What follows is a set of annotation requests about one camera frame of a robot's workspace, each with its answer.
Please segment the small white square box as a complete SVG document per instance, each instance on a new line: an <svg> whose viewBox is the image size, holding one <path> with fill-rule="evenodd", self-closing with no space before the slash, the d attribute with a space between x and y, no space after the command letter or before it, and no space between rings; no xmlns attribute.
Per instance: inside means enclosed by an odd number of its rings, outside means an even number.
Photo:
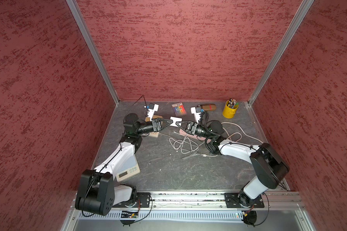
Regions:
<svg viewBox="0 0 347 231"><path fill-rule="evenodd" d="M176 125L176 122L181 122L182 121L182 118L174 117L174 116L171 116L170 119L173 121L172 124L170 125L172 127L178 127Z"/></svg>

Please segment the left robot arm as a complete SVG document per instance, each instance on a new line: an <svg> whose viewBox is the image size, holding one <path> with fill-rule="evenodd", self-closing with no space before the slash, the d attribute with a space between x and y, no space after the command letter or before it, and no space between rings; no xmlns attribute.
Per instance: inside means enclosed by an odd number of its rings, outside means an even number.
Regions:
<svg viewBox="0 0 347 231"><path fill-rule="evenodd" d="M116 150L102 164L81 174L75 208L82 213L105 216L119 203L135 204L136 188L115 186L114 181L123 165L139 149L143 135L160 132L171 124L171 119L155 118L146 122L135 113L128 114L123 121L124 133Z"/></svg>

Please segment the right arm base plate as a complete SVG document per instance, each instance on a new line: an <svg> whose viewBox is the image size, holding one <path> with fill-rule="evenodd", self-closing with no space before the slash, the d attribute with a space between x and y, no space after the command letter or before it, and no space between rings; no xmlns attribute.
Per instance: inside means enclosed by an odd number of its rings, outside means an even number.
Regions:
<svg viewBox="0 0 347 231"><path fill-rule="evenodd" d="M241 208L241 209L252 209L252 208L264 208L264 202L262 196L259 195L255 199L251 199L245 193L224 193L225 203L227 208Z"/></svg>

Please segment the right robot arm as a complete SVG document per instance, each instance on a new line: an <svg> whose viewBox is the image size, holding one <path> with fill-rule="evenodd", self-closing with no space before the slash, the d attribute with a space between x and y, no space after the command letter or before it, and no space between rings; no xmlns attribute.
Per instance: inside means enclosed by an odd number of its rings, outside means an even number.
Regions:
<svg viewBox="0 0 347 231"><path fill-rule="evenodd" d="M205 138L207 149L214 155L234 157L252 165L255 177L238 194L236 201L243 208L250 208L257 198L269 189L276 189L290 170L286 161L268 143L243 144L226 138L220 121L178 121L175 123L186 134Z"/></svg>

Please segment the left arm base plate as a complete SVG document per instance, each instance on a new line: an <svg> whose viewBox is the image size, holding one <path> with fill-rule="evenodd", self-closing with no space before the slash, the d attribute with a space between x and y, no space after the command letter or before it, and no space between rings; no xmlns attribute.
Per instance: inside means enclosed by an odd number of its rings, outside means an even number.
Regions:
<svg viewBox="0 0 347 231"><path fill-rule="evenodd" d="M127 209L139 209L139 208L149 208L150 206L150 193L132 193L128 201L117 203L113 208L127 208Z"/></svg>

